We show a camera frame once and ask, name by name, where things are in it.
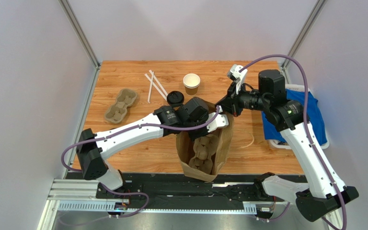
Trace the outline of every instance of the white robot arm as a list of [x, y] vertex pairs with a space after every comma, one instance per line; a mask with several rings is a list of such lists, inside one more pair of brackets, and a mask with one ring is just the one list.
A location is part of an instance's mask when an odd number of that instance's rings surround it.
[[[193, 129], [206, 123], [203, 128]], [[98, 133], [93, 133], [91, 129], [84, 130], [80, 141], [92, 138], [103, 140], [77, 148], [83, 178], [98, 180], [107, 188], [116, 190], [123, 185], [123, 179], [121, 172], [107, 162], [112, 155], [146, 140], [177, 134], [181, 129], [193, 129], [189, 130], [189, 136], [194, 140], [227, 125], [226, 115], [216, 115], [215, 112], [208, 114], [207, 104], [195, 97], [177, 110], [171, 106], [162, 106], [143, 119], [116, 129]]]
[[342, 193], [344, 202], [358, 197], [355, 187], [346, 186], [327, 160], [314, 135], [312, 125], [308, 123], [314, 145], [332, 173], [332, 182], [306, 135], [303, 123], [303, 106], [298, 101], [286, 98], [285, 78], [278, 70], [264, 70], [259, 73], [259, 89], [252, 87], [247, 91], [243, 82], [247, 70], [234, 65], [228, 72], [233, 80], [227, 95], [217, 105], [226, 112], [239, 116], [243, 109], [263, 111], [267, 120], [273, 124], [281, 136], [292, 148], [301, 165], [307, 183], [294, 183], [284, 180], [273, 173], [265, 173], [254, 181], [258, 195], [277, 196], [296, 204], [301, 214], [309, 221], [315, 221], [341, 206], [333, 182]]

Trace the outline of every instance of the blue towel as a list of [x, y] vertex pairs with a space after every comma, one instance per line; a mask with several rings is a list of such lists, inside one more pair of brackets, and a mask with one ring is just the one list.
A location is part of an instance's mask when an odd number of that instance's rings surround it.
[[[286, 90], [287, 98], [289, 100], [299, 101], [301, 104], [304, 102], [304, 92], [297, 92], [293, 90]], [[307, 114], [309, 115], [310, 122], [313, 125], [313, 131], [317, 138], [317, 141], [320, 145], [323, 145], [327, 142], [326, 132], [324, 129], [324, 121], [322, 118], [322, 114], [320, 113], [320, 109], [317, 107], [318, 100], [313, 97], [313, 95], [309, 92], [309, 100], [307, 107]], [[274, 139], [282, 142], [286, 142], [285, 139], [278, 133], [275, 129], [275, 126], [270, 124], [265, 117], [265, 114], [262, 112], [262, 122], [264, 125], [264, 134], [265, 139]]]

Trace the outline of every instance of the paper bag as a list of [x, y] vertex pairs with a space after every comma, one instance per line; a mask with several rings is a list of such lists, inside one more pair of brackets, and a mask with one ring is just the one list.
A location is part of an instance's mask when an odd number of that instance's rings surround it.
[[[208, 105], [208, 110], [210, 113], [216, 111], [216, 108], [213, 103], [209, 102], [206, 103]], [[226, 112], [224, 112], [224, 114], [227, 115], [228, 117], [229, 125], [225, 128], [218, 129], [216, 132], [214, 132], [214, 134], [218, 136], [218, 145], [217, 151], [212, 157], [212, 161], [214, 164], [212, 167], [211, 174], [206, 174], [198, 169], [193, 169], [190, 166], [188, 166], [190, 159], [193, 156], [195, 156], [193, 150], [194, 143], [191, 141], [190, 137], [188, 136], [188, 133], [185, 131], [177, 135], [176, 139], [177, 153], [178, 157], [180, 158], [180, 164], [181, 167], [183, 168], [185, 176], [196, 178], [206, 182], [211, 182], [217, 177], [218, 172], [224, 166], [229, 155], [234, 125], [234, 119], [232, 114]]]

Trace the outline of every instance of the wooden tabletop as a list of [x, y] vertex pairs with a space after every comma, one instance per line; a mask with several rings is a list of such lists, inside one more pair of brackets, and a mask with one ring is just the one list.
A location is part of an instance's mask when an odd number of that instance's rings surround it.
[[[150, 82], [144, 76], [153, 70], [167, 92], [181, 91], [185, 102], [192, 98], [185, 94], [183, 77], [188, 73], [200, 76], [197, 97], [216, 103], [225, 96], [231, 84], [226, 76], [233, 64], [246, 65], [248, 61], [104, 61], [93, 93], [84, 129], [106, 131], [137, 121], [162, 105], [168, 105], [153, 88], [147, 103]], [[275, 61], [261, 61], [248, 68], [246, 83], [258, 88], [258, 73], [278, 69]], [[105, 121], [104, 113], [115, 102], [123, 88], [135, 90], [138, 98], [122, 123]], [[261, 112], [244, 110], [235, 119], [234, 134], [228, 161], [220, 173], [284, 173], [303, 174], [291, 150], [271, 149], [264, 138]], [[175, 135], [148, 140], [116, 153], [108, 161], [122, 172], [182, 173], [175, 146]], [[78, 158], [73, 167], [79, 168]]]

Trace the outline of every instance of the cardboard cup holder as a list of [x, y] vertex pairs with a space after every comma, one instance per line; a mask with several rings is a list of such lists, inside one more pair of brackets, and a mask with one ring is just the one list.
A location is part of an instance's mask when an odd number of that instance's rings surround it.
[[194, 141], [193, 150], [194, 156], [190, 159], [188, 166], [193, 169], [198, 169], [206, 174], [211, 174], [214, 162], [212, 157], [217, 152], [219, 130], [205, 137], [197, 138]]
[[111, 105], [104, 114], [105, 120], [114, 124], [122, 122], [127, 114], [127, 108], [132, 106], [136, 99], [135, 91], [122, 89], [116, 97], [116, 103]]

